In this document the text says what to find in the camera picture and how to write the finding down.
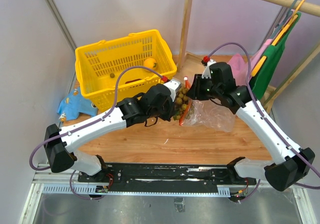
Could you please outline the yellow plastic shopping basket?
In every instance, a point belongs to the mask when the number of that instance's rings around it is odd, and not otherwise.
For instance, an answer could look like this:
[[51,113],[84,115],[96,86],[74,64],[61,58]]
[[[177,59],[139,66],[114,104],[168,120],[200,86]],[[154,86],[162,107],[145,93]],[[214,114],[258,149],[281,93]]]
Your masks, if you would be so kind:
[[[156,70],[143,65],[151,57],[158,63]],[[103,112],[114,101],[147,92],[153,85],[162,83],[159,75],[172,79],[177,66],[160,32],[151,29],[78,47],[75,70],[82,96]],[[115,74],[114,78],[110,77],[111,73]],[[125,84],[139,78],[140,81]]]

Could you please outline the bunch of brown longans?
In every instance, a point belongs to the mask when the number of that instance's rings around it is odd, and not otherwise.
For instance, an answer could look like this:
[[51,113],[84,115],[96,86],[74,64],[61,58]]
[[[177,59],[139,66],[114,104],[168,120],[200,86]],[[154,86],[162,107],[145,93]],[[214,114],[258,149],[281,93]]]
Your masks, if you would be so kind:
[[179,121],[180,124],[185,120],[189,120],[195,110],[194,103],[187,97],[188,91],[187,87],[180,88],[174,102],[173,119]]

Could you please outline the yellow clothes hanger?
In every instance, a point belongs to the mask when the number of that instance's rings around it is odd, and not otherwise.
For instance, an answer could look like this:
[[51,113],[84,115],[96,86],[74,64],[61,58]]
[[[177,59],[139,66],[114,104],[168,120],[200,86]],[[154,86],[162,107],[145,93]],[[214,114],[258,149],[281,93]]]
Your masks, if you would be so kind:
[[[287,20],[287,23],[282,27],[282,29],[279,31],[279,33],[275,36],[275,38],[273,38],[273,41],[271,43],[270,46],[276,46],[281,39],[284,37],[284,35],[289,31],[289,29],[292,27],[293,23],[297,20],[298,18],[298,11],[300,9],[300,7],[302,6],[302,4],[305,2],[305,0],[301,0],[300,3],[297,5],[296,9],[293,10],[293,14],[292,16]],[[267,56],[264,55],[263,53],[263,57],[261,58],[260,62],[262,62],[262,66],[265,63],[267,59]]]

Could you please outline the green shirt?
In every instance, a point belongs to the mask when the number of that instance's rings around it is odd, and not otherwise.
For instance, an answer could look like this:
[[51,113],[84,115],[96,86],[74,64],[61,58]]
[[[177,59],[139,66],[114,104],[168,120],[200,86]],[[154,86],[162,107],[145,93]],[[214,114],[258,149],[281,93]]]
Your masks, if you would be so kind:
[[298,12],[298,18],[293,23],[292,27],[289,29],[289,31],[284,35],[284,37],[281,39],[281,41],[276,46],[270,46],[266,49],[264,52],[264,55],[266,55],[267,59],[257,75],[255,77],[252,77],[249,84],[251,87],[251,90],[254,94],[254,96],[260,100],[262,99],[270,81],[271,78],[275,72],[275,69],[281,59],[281,56],[285,50],[286,46],[286,40],[296,25],[296,23],[299,21],[301,13]]

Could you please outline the pink shirt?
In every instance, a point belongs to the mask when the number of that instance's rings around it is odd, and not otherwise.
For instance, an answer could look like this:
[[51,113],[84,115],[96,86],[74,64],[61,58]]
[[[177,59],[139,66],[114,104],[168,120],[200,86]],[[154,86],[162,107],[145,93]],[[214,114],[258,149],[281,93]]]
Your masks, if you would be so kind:
[[[259,69],[262,66],[262,62],[260,62],[263,57],[263,53],[267,49],[268,46],[271,45],[273,39],[267,39],[266,42],[262,45],[262,47],[258,50],[258,52],[250,59],[251,63],[251,73],[250,76],[254,77]],[[237,86],[242,86],[246,84],[246,76],[248,70],[248,64],[245,63],[243,57],[240,54],[235,54],[228,62],[231,66],[232,74],[235,79]]]

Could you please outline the blue cartoon cloth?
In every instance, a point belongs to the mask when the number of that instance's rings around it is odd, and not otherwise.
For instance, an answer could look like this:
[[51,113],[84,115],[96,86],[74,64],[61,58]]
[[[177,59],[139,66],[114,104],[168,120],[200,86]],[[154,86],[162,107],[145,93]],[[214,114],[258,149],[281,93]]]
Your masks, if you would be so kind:
[[57,113],[59,120],[65,122],[77,119],[80,113],[96,116],[98,109],[89,99],[82,96],[80,87],[77,87],[60,102]]

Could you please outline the orange fruit with leaf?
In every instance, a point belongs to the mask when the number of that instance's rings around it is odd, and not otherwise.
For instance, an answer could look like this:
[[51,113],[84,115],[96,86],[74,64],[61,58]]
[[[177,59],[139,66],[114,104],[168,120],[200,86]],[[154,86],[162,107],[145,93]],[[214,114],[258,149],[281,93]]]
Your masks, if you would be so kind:
[[143,65],[144,67],[150,68],[152,70],[156,70],[158,64],[158,62],[154,59],[154,58],[147,58],[144,62]]

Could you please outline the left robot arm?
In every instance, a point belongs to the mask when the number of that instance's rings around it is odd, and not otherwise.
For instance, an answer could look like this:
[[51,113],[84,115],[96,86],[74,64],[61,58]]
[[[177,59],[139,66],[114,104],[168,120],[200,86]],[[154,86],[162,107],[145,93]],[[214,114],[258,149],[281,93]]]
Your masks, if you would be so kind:
[[115,108],[73,126],[48,126],[44,149],[51,171],[60,173],[73,169],[90,175],[96,182],[103,181],[107,169],[102,157],[83,153],[79,147],[104,134],[146,124],[149,118],[170,121],[180,87],[180,82],[174,80],[157,84],[146,93],[125,98]]

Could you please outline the wooden clothes rack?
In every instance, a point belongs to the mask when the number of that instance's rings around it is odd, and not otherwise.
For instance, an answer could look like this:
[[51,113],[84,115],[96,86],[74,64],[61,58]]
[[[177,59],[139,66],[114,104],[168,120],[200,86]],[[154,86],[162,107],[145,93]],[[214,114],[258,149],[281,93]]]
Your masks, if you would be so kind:
[[[234,41],[254,54],[266,38],[280,7],[261,0],[192,0],[187,51],[208,54]],[[303,13],[286,41],[272,77],[278,87],[320,39],[320,19]]]

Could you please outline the grey clothes hanger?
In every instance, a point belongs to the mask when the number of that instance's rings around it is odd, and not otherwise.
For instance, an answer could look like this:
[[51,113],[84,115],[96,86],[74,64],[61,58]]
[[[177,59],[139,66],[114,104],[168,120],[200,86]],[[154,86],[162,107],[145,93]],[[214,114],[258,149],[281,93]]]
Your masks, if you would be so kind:
[[293,9],[293,7],[294,7],[294,5],[296,4],[297,1],[298,0],[294,0],[292,2],[291,6],[289,8],[287,8],[286,13],[285,13],[285,17],[283,18],[283,20],[281,22],[279,22],[275,26],[272,34],[269,37],[270,39],[275,38],[275,36],[279,33],[279,31],[282,29],[282,27],[287,23],[288,19],[292,16],[292,14],[293,14],[293,10],[292,9]]

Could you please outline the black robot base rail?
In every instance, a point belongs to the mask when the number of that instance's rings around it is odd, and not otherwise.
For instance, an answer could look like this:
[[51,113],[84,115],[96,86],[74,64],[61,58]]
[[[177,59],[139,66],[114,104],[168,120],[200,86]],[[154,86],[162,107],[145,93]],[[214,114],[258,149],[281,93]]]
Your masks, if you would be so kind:
[[96,183],[95,195],[244,196],[253,178],[234,178],[225,165],[109,163],[100,174],[79,172],[78,182]]

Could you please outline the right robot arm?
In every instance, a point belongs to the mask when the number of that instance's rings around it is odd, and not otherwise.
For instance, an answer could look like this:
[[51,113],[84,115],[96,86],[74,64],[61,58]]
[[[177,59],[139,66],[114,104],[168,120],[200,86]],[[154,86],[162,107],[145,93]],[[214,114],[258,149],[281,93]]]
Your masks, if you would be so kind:
[[248,88],[237,86],[230,65],[210,60],[202,74],[195,74],[187,96],[192,100],[217,99],[223,107],[243,120],[264,144],[272,159],[250,160],[239,157],[227,165],[226,177],[232,184],[254,178],[284,191],[305,177],[315,154],[301,148],[270,118],[261,103],[250,96]]

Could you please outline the clear zip top bag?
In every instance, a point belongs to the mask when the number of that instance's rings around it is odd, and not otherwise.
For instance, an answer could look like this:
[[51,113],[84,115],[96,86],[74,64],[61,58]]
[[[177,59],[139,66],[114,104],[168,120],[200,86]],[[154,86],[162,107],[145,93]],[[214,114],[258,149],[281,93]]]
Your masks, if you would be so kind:
[[[187,76],[184,77],[181,88],[191,87]],[[235,115],[227,108],[213,99],[207,101],[192,100],[194,103],[194,114],[189,120],[185,120],[180,126],[200,126],[204,125],[208,128],[214,128],[218,131],[230,132],[235,124]]]

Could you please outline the dark red fruit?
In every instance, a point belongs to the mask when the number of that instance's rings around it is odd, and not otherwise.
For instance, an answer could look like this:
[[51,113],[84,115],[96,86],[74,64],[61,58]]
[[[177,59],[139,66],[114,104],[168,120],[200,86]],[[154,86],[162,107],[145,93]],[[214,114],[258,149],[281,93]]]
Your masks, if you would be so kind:
[[125,84],[129,84],[129,83],[133,83],[133,82],[136,82],[136,81],[140,81],[142,79],[133,79],[133,80],[130,80],[130,81],[126,81]]

